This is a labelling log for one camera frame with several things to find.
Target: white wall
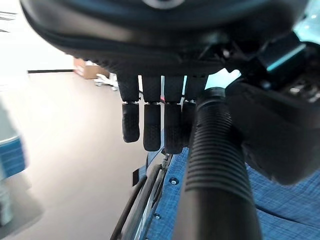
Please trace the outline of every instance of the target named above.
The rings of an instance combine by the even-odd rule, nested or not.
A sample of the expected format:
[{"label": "white wall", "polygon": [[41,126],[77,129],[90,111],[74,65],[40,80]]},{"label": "white wall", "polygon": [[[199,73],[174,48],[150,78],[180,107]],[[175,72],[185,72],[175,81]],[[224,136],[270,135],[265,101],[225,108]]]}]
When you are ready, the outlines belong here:
[{"label": "white wall", "polygon": [[0,71],[73,69],[71,56],[51,46],[29,26],[18,0],[0,1],[0,11],[18,13],[15,20],[0,20],[0,29],[10,32],[0,32]]}]

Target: blue object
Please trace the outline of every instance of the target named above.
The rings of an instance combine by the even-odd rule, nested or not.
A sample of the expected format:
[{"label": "blue object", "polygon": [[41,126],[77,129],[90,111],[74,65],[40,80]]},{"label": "blue object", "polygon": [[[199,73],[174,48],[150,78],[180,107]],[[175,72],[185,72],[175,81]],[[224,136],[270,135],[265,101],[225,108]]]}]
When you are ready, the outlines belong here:
[{"label": "blue object", "polygon": [[20,173],[26,168],[21,140],[19,137],[0,144],[0,164],[6,178]]},{"label": "blue object", "polygon": [[[163,192],[146,238],[171,240],[188,148],[175,155],[165,176]],[[247,165],[264,240],[320,240],[320,171],[295,186],[271,182]],[[179,184],[173,185],[175,178]]]}]

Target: black casing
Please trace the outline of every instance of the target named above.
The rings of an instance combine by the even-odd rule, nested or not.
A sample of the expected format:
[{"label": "black casing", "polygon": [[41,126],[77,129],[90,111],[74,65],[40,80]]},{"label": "black casing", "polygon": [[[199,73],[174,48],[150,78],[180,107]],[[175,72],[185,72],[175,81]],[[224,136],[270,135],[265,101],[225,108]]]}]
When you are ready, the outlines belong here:
[{"label": "black casing", "polygon": [[226,89],[245,160],[283,185],[320,167],[320,106],[237,80]]}]

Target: robotic hand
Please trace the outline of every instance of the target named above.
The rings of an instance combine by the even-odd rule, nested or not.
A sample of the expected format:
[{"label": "robotic hand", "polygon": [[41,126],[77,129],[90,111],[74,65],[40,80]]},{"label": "robotic hand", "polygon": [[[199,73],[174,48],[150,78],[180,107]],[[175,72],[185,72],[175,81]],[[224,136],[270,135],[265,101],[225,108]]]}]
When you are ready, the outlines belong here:
[{"label": "robotic hand", "polygon": [[[203,215],[213,211],[208,203],[212,205],[214,191],[209,192],[215,189],[216,205],[241,206],[243,211],[237,216],[250,219],[246,223],[256,229],[241,224],[242,230],[231,237],[225,233],[233,228],[222,227],[216,239],[259,239],[246,169],[235,157],[284,185],[295,184],[319,169],[320,47],[300,42],[292,32],[304,17],[308,0],[20,1],[30,25],[45,40],[117,74],[125,102],[122,126],[126,142],[140,137],[138,75],[142,75],[147,151],[158,150],[161,143],[158,103],[164,76],[166,152],[180,153],[190,139],[186,178],[187,185],[193,179],[189,181],[193,187],[186,191],[193,200],[188,206],[206,203],[207,208],[193,214],[208,222]],[[225,97],[221,90],[212,89],[198,98],[208,75],[222,68],[238,69],[241,77],[226,89]],[[213,164],[203,156],[222,160]],[[200,173],[204,168],[213,171]],[[208,180],[215,173],[218,176]],[[240,185],[230,181],[235,176],[242,179]],[[217,198],[221,190],[227,194]],[[231,215],[224,218],[224,226],[240,221],[230,219]],[[198,228],[186,227],[193,229],[190,239],[202,233],[212,237],[208,224],[194,225]]]}]

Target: screw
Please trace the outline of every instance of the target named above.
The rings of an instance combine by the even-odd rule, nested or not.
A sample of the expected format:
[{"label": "screw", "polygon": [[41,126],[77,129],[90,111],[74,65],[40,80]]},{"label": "screw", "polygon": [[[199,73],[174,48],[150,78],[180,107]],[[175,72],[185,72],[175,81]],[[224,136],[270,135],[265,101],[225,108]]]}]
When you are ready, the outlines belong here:
[{"label": "screw", "polygon": [[172,177],[169,179],[169,182],[172,184],[172,185],[177,185],[179,183],[179,180],[176,179],[175,177]]},{"label": "screw", "polygon": [[158,214],[158,213],[155,213],[155,214],[154,214],[154,217],[155,217],[155,219],[157,219],[157,220],[159,220],[159,219],[161,218],[160,214]]}]

